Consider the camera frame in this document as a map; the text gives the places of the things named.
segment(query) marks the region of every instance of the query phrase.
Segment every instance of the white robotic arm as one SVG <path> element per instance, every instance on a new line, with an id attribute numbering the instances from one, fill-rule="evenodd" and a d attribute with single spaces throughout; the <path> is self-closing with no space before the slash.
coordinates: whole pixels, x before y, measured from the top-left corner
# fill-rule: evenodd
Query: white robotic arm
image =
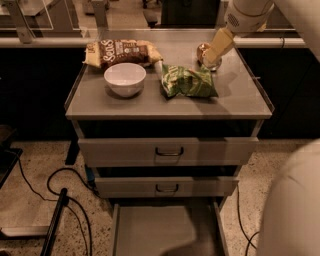
<path id="1" fill-rule="evenodd" d="M 233 47 L 234 36 L 263 31 L 274 4 L 320 61 L 319 0 L 229 0 L 224 17 L 226 27 L 217 31 L 201 62 L 211 68 Z"/>

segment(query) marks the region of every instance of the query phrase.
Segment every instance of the white bowl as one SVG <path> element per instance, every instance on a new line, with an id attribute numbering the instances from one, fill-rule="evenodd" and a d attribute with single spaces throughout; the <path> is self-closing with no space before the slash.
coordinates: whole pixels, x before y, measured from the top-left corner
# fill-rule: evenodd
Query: white bowl
<path id="1" fill-rule="evenodd" d="M 146 70 L 138 64 L 120 63 L 104 72 L 109 88 L 121 97 L 131 97 L 144 87 Z"/>

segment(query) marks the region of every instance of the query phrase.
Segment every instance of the black cable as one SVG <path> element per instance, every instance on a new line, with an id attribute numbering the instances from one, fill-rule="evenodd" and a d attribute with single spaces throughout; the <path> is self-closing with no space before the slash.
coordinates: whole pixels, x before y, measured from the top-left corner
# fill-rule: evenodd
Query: black cable
<path id="1" fill-rule="evenodd" d="M 248 256 L 248 252 L 249 252 L 249 248 L 250 248 L 251 241 L 252 241 L 252 239 L 253 239 L 257 234 L 259 234 L 259 231 L 257 231 L 256 233 L 254 233 L 254 234 L 251 236 L 251 238 L 249 239 L 249 242 L 247 243 L 247 247 L 246 247 L 245 256 Z"/>
<path id="2" fill-rule="evenodd" d="M 43 201 L 57 202 L 57 200 L 47 199 L 47 198 L 43 197 L 39 192 L 37 192 L 37 191 L 35 191 L 35 190 L 33 189 L 32 185 L 30 184 L 30 182 L 28 181 L 28 179 L 26 178 L 26 176 L 25 176 L 25 174 L 24 174 L 24 171 L 23 171 L 23 168 L 22 168 L 22 164 L 21 164 L 21 160 L 20 160 L 20 156 L 19 156 L 17 153 L 15 153 L 14 151 L 11 151 L 11 150 L 7 150 L 7 149 L 4 150 L 4 151 L 7 152 L 7 153 L 10 153 L 10 154 L 13 154 L 13 155 L 15 155 L 15 156 L 17 157 L 21 175 L 22 175 L 23 179 L 25 180 L 25 182 L 27 183 L 27 185 L 28 185 L 28 187 L 30 188 L 30 190 L 31 190 L 34 194 L 38 195 Z M 63 171 L 63 170 L 70 170 L 70 171 L 73 171 L 74 173 L 76 173 L 76 174 L 78 175 L 78 177 L 80 178 L 80 180 L 82 181 L 82 183 L 85 185 L 85 187 L 87 187 L 87 188 L 88 188 L 89 190 L 91 190 L 96 196 L 98 196 L 98 195 L 96 194 L 96 191 L 94 191 L 94 190 L 91 189 L 87 184 L 85 184 L 85 182 L 84 182 L 84 180 L 82 179 L 82 177 L 80 176 L 80 174 L 79 174 L 76 170 L 74 170 L 74 169 L 72 169 L 72 168 L 60 168 L 60 169 L 58 169 L 57 171 L 55 171 L 53 174 L 51 174 L 51 175 L 49 176 L 49 178 L 48 178 L 48 180 L 47 180 L 47 188 L 48 188 L 48 190 L 49 190 L 52 194 L 59 196 L 59 193 L 54 192 L 54 191 L 50 188 L 50 186 L 49 186 L 50 180 L 52 179 L 52 177 L 53 177 L 55 174 L 57 174 L 58 172 Z M 84 216 L 85 216 L 85 218 L 86 218 L 87 225 L 88 225 L 88 232 L 89 232 L 90 255 L 92 256 L 92 234 L 91 234 L 91 227 L 90 227 L 89 218 L 88 218 L 88 216 L 87 216 L 84 208 L 82 207 L 82 205 L 81 205 L 78 201 L 76 201 L 75 199 L 73 199 L 72 197 L 69 197 L 69 196 L 68 196 L 68 198 L 69 198 L 69 200 L 75 202 L 75 203 L 79 206 L 79 208 L 81 209 L 81 211 L 83 212 L 83 214 L 84 214 Z M 77 214 L 75 213 L 75 211 L 73 211 L 69 206 L 67 206 L 67 208 L 74 214 L 74 216 L 76 217 L 76 219 L 77 219 L 77 221 L 78 221 L 78 223 L 79 223 L 80 230 L 81 230 L 82 236 L 83 236 L 83 238 L 84 238 L 84 243 L 85 243 L 85 247 L 86 247 L 86 255 L 89 255 L 89 254 L 88 254 L 88 245 L 87 245 L 87 241 L 86 241 L 86 239 L 85 239 L 85 235 L 84 235 L 84 231 L 83 231 L 83 228 L 82 228 L 82 225 L 81 225 L 81 221 L 80 221 L 79 217 L 77 216 Z"/>
<path id="3" fill-rule="evenodd" d="M 249 245 L 251 245 L 253 248 L 257 249 L 257 247 L 249 239 L 248 235 L 246 234 L 246 232 L 244 231 L 244 228 L 242 226 L 241 215 L 240 215 L 240 191 L 239 191 L 239 185 L 237 185 L 237 190 L 238 190 L 238 194 L 237 194 L 237 211 L 238 211 L 238 219 L 239 219 L 239 225 L 240 225 L 241 231 L 244 234 L 245 238 L 247 239 Z"/>

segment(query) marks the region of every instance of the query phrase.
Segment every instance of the gray countertop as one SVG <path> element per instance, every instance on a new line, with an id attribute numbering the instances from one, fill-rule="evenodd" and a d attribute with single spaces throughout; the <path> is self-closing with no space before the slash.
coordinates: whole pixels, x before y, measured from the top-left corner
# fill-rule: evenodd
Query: gray countertop
<path id="1" fill-rule="evenodd" d="M 104 38 L 153 42 L 164 63 L 199 68 L 197 46 L 211 41 L 214 30 L 110 31 Z M 268 119 L 271 111 L 236 50 L 223 56 L 213 80 L 218 98 L 165 96 L 154 67 L 148 67 L 143 91 L 124 99 L 106 90 L 103 71 L 87 66 L 67 108 L 71 120 L 112 119 Z"/>

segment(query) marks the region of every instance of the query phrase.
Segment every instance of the gray drawer front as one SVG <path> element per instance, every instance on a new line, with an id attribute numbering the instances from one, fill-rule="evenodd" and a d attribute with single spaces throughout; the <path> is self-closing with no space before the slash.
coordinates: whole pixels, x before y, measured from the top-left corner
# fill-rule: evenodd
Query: gray drawer front
<path id="1" fill-rule="evenodd" d="M 160 207 L 116 204 L 110 255 L 228 256 L 220 212 L 211 204 L 203 198 Z"/>
<path id="2" fill-rule="evenodd" d="M 258 139 L 79 139 L 89 167 L 244 165 Z"/>
<path id="3" fill-rule="evenodd" d="M 103 198 L 225 197 L 238 181 L 233 177 L 96 178 Z"/>

